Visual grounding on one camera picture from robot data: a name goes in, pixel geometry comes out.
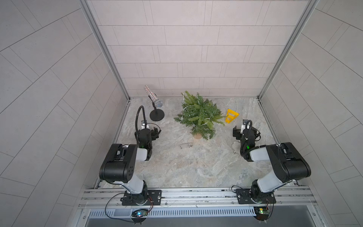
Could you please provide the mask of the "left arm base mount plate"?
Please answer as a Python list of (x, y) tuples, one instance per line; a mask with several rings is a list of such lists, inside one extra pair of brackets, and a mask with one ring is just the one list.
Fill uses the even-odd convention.
[(151, 206), (161, 204), (162, 191), (161, 190), (148, 190), (140, 194), (124, 193), (120, 199), (123, 206)]

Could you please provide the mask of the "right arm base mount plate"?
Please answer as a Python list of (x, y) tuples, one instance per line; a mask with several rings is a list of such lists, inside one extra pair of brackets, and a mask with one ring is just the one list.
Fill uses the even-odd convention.
[(275, 204), (276, 198), (274, 193), (262, 193), (257, 189), (236, 189), (235, 190), (239, 204)]

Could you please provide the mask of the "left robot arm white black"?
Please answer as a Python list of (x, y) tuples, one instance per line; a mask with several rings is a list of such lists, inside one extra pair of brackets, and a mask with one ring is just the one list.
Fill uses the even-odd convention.
[(135, 132), (138, 144), (112, 144), (99, 171), (99, 178), (126, 189), (120, 199), (123, 206), (160, 205), (161, 190), (149, 190), (144, 180), (134, 175), (136, 162), (149, 161), (152, 141), (159, 138), (158, 128)]

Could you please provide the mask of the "small green christmas tree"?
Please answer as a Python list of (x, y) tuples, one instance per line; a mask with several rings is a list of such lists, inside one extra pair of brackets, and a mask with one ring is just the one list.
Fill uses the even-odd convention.
[(204, 99), (199, 93), (182, 93), (182, 111), (174, 120), (191, 128), (191, 134), (201, 135), (205, 140), (212, 139), (216, 134), (215, 124), (224, 125), (222, 111), (209, 99)]

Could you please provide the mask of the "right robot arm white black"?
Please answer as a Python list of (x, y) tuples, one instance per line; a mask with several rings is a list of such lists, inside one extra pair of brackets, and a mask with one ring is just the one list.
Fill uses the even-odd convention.
[(272, 170), (264, 177), (254, 180), (251, 188), (237, 189), (240, 204), (274, 204), (274, 191), (294, 180), (311, 176), (311, 168), (295, 146), (290, 143), (259, 145), (255, 142), (261, 134), (249, 125), (233, 128), (233, 137), (241, 143), (240, 155), (248, 162), (269, 161)]

